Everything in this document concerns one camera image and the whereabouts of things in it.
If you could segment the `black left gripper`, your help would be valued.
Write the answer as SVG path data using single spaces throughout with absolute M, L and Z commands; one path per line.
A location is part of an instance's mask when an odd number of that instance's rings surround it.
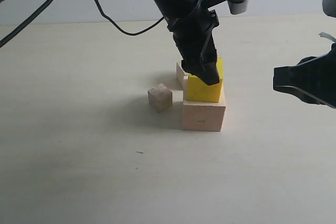
M 215 19 L 201 0 L 154 0 L 182 56 L 185 72 L 206 85 L 219 83 L 217 53 L 212 38 Z

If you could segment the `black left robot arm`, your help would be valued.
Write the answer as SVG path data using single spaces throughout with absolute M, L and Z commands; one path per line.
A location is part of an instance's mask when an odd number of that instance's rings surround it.
M 1 46 L 12 40 L 29 25 L 53 0 L 45 0 L 30 16 L 12 32 L 1 39 Z M 200 78 L 206 85 L 212 86 L 220 81 L 217 70 L 217 50 L 212 31 L 219 25 L 214 11 L 201 6 L 202 0 L 154 0 L 168 30 L 173 34 L 175 45 L 182 56 L 182 68 L 185 72 Z M 138 36 L 154 28 L 156 24 L 137 33 L 123 30 L 102 9 L 98 0 L 94 0 L 101 16 L 108 20 L 120 32 L 128 36 Z

